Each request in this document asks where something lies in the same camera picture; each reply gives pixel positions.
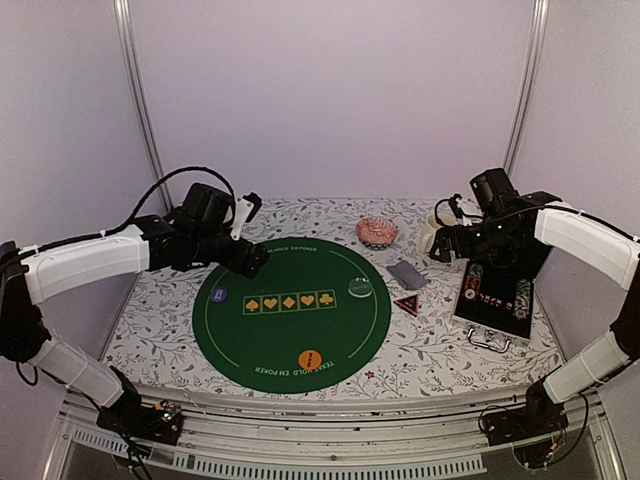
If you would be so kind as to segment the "red chip stack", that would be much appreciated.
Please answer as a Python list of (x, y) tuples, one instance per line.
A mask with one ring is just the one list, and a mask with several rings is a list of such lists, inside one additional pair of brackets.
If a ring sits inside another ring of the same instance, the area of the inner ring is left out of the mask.
[(469, 266), (465, 277), (462, 293), (467, 301), (474, 301), (480, 293), (484, 267), (477, 262)]

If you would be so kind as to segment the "orange round blind button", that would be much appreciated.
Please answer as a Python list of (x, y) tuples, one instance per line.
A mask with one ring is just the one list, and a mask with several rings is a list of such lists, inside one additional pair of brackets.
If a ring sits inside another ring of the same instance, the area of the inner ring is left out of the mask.
[(316, 350), (305, 350), (298, 357), (298, 364), (305, 371), (318, 369), (323, 363), (322, 355)]

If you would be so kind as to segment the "blue round blind button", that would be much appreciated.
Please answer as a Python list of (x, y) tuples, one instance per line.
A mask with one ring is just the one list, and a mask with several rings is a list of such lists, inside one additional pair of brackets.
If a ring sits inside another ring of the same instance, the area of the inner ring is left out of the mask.
[(228, 297), (229, 290), (226, 287), (216, 287), (211, 291), (209, 295), (209, 299), (214, 303), (225, 302)]

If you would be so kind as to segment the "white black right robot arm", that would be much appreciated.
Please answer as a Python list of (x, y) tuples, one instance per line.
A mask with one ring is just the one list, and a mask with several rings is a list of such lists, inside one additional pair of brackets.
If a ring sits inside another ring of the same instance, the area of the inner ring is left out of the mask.
[(606, 382), (639, 359), (639, 239), (545, 191), (521, 194), (501, 167), (470, 181), (479, 215), (449, 200), (458, 222), (438, 224), (429, 255), (468, 259), (496, 272), (536, 277), (553, 251), (597, 271), (625, 297), (605, 333), (531, 385), (517, 427), (537, 436), (574, 395)]

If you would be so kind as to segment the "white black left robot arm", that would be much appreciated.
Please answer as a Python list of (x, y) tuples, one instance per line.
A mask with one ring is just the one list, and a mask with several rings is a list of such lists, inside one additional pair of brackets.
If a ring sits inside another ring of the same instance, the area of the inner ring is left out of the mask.
[(89, 397), (126, 433), (141, 433), (150, 410), (136, 388), (122, 373), (52, 334), (41, 304), (111, 277), (164, 268), (185, 272), (217, 263), (253, 278), (268, 254), (241, 232), (261, 205), (257, 194), (237, 196), (229, 184), (217, 189), (195, 183), (165, 216), (143, 216), (136, 206), (121, 225), (98, 233), (25, 248), (2, 244), (2, 357), (52, 375)]

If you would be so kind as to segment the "clear green dealer button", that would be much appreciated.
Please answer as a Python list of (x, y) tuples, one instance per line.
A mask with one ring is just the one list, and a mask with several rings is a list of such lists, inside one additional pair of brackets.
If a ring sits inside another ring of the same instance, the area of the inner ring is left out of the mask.
[(367, 298), (373, 293), (373, 286), (367, 278), (356, 277), (349, 281), (347, 291), (354, 298)]

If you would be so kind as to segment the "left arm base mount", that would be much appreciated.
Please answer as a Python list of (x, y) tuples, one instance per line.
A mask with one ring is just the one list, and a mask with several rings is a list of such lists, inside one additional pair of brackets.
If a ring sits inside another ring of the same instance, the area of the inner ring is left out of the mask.
[(121, 397), (112, 406), (102, 408), (96, 424), (105, 430), (176, 446), (182, 432), (184, 416), (179, 404), (161, 400), (145, 406), (139, 398)]

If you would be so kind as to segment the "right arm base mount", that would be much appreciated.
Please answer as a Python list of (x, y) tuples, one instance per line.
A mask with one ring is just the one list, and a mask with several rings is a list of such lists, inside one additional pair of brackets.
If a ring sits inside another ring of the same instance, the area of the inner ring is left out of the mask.
[(518, 408), (491, 405), (479, 415), (479, 430), (490, 446), (524, 442), (513, 449), (516, 461), (530, 470), (549, 466), (566, 437), (564, 404), (527, 401)]

